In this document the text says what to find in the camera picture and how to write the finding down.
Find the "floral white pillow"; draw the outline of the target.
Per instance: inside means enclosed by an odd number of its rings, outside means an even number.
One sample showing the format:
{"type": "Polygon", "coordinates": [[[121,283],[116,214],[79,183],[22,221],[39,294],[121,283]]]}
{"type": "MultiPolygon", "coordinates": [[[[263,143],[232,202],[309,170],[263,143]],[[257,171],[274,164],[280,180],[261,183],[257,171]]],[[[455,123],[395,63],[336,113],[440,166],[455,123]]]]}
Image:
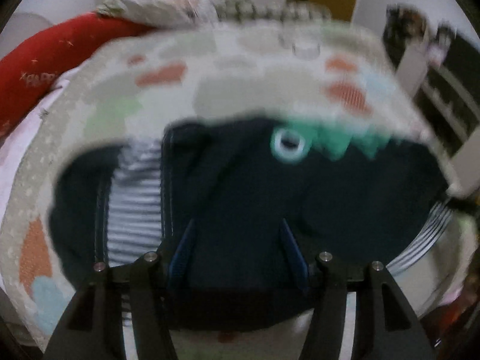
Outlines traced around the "floral white pillow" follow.
{"type": "Polygon", "coordinates": [[[214,0],[104,0],[96,12],[157,29],[186,29],[219,22],[214,0]]]}

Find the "pink white fleece blanket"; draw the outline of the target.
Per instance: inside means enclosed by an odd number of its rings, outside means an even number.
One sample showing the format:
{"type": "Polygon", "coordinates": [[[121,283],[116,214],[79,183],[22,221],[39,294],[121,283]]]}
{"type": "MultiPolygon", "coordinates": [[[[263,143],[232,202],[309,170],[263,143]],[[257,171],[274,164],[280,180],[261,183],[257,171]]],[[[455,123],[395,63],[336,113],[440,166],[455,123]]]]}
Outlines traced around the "pink white fleece blanket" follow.
{"type": "Polygon", "coordinates": [[[49,111],[50,106],[68,87],[72,77],[74,77],[78,71],[79,68],[76,67],[61,75],[61,77],[59,77],[53,84],[51,91],[41,99],[32,111],[30,111],[1,146],[1,219],[3,219],[5,215],[16,172],[27,148],[30,146],[32,139],[35,138],[35,135],[37,135],[38,130],[41,127],[42,116],[49,111]]]}

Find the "dark navy striped-lined pants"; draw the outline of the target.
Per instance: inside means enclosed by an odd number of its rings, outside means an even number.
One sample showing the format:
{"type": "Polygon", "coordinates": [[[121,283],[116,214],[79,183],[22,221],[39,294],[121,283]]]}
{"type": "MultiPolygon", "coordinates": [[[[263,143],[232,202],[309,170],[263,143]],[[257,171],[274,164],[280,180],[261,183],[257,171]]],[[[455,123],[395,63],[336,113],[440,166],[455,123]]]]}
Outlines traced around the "dark navy striped-lined pants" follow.
{"type": "Polygon", "coordinates": [[[452,217],[415,141],[293,120],[170,126],[63,171],[49,234],[75,287],[96,262],[157,251],[172,329],[252,331],[314,306],[322,252],[401,265],[452,217]]]}

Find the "cluttered white shelf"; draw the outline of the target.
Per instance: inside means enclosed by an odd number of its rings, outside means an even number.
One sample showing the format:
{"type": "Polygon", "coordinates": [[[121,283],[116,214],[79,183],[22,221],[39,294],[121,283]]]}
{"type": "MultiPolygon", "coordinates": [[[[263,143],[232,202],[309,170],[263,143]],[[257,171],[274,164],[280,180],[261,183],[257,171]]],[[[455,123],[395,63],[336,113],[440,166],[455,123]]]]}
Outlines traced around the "cluttered white shelf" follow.
{"type": "Polygon", "coordinates": [[[479,51],[448,22],[436,29],[413,6],[389,5],[382,40],[397,79],[448,156],[454,191],[479,191],[479,51]]]}

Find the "red plush blanket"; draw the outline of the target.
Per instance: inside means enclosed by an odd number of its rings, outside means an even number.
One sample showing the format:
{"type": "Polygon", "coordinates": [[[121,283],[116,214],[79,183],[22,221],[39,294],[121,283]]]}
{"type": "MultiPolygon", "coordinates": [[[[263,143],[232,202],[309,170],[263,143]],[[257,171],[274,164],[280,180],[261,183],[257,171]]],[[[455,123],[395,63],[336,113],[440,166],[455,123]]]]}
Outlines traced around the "red plush blanket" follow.
{"type": "Polygon", "coordinates": [[[1,138],[6,138],[64,72],[103,44],[151,30],[143,24],[92,11],[27,38],[1,59],[1,138]]]}

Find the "heart-patterned quilted bedspread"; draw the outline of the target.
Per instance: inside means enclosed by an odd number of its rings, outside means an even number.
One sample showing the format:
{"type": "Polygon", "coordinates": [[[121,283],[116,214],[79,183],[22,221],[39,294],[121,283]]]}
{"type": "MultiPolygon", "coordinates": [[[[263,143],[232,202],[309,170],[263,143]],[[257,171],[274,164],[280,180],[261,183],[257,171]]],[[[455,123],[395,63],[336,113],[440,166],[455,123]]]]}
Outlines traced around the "heart-patterned quilted bedspread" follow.
{"type": "Polygon", "coordinates": [[[381,43],[347,24],[224,24],[113,41],[72,77],[42,116],[22,158],[1,222],[7,296],[44,359],[87,359],[77,337],[55,331],[76,290],[50,238],[55,187],[82,153],[160,139],[172,125],[267,118],[415,141],[437,159],[452,216],[422,253],[401,265],[364,266],[322,252],[314,306],[252,331],[171,330],[142,349],[123,329],[123,359],[475,359],[479,320],[469,309],[434,314],[465,277],[477,240],[448,156],[404,92],[381,43]]]}

